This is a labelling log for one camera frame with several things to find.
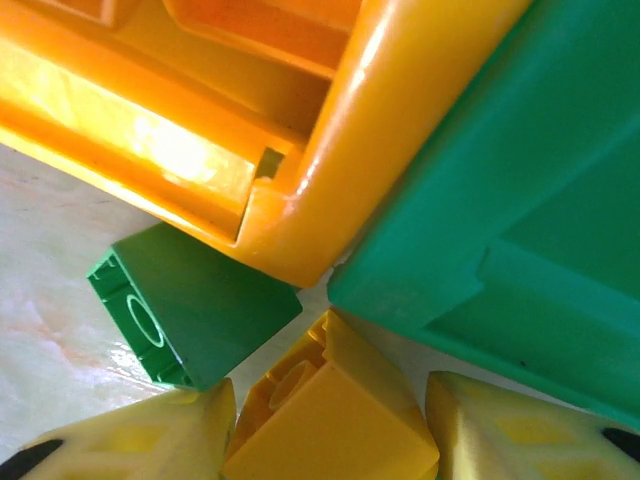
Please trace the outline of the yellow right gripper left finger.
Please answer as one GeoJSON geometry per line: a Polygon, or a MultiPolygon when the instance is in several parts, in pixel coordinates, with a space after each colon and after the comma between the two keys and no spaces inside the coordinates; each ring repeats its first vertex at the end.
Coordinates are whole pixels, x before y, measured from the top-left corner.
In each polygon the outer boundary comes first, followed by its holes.
{"type": "Polygon", "coordinates": [[[0,464],[0,480],[222,480],[235,420],[229,378],[170,390],[40,435],[0,464]]]}

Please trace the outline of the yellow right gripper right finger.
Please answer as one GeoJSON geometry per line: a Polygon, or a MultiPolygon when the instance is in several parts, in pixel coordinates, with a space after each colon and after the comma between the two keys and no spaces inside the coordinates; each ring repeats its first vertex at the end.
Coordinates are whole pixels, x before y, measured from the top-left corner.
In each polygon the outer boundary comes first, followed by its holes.
{"type": "Polygon", "coordinates": [[[427,381],[437,480],[640,480],[640,432],[453,372],[427,381]]]}

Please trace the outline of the yellow lego brick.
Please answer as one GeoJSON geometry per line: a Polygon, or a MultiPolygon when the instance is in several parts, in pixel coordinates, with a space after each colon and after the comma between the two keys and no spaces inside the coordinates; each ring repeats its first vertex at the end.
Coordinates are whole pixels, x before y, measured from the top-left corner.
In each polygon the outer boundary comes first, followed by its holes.
{"type": "Polygon", "coordinates": [[[248,392],[225,480],[435,480],[439,451],[400,370],[326,311],[248,392]]]}

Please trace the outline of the green lego brick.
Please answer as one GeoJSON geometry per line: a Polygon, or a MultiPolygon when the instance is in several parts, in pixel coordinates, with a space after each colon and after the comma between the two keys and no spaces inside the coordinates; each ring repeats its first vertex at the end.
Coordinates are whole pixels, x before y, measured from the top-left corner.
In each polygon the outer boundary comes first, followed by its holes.
{"type": "Polygon", "coordinates": [[[303,310],[291,285],[159,223],[87,279],[151,381],[206,391],[303,310]]]}

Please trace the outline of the green plastic bin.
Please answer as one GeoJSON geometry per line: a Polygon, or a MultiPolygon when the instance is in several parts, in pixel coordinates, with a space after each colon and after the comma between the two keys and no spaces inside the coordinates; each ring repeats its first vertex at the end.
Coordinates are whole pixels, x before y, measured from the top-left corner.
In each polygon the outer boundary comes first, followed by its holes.
{"type": "Polygon", "coordinates": [[[328,297],[640,429],[640,0],[534,0],[328,297]]]}

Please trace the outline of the yellow plastic bin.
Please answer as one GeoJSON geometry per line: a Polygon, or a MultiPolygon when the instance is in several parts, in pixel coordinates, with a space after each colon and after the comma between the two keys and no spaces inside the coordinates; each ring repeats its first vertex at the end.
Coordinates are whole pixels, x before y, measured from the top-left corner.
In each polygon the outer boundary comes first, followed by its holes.
{"type": "Polygon", "coordinates": [[[298,287],[533,0],[0,0],[0,142],[298,287]]]}

